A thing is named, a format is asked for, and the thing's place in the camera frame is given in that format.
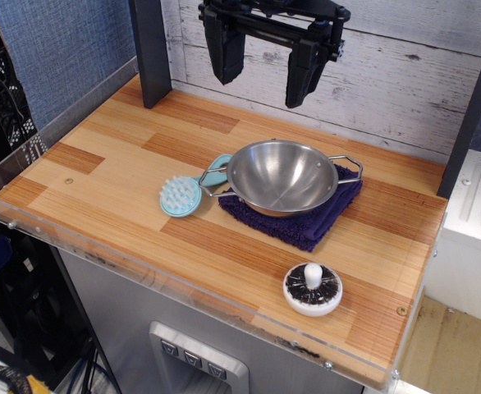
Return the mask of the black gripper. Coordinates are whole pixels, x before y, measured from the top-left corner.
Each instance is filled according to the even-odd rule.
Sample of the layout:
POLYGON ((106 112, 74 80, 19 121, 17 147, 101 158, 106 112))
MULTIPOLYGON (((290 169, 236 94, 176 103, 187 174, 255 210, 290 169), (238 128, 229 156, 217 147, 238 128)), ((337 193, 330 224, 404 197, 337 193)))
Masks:
POLYGON ((243 71, 246 35, 292 47, 285 104, 297 108, 315 91, 327 60, 342 55, 350 11, 333 1, 203 1, 199 19, 213 74, 223 85, 243 71))

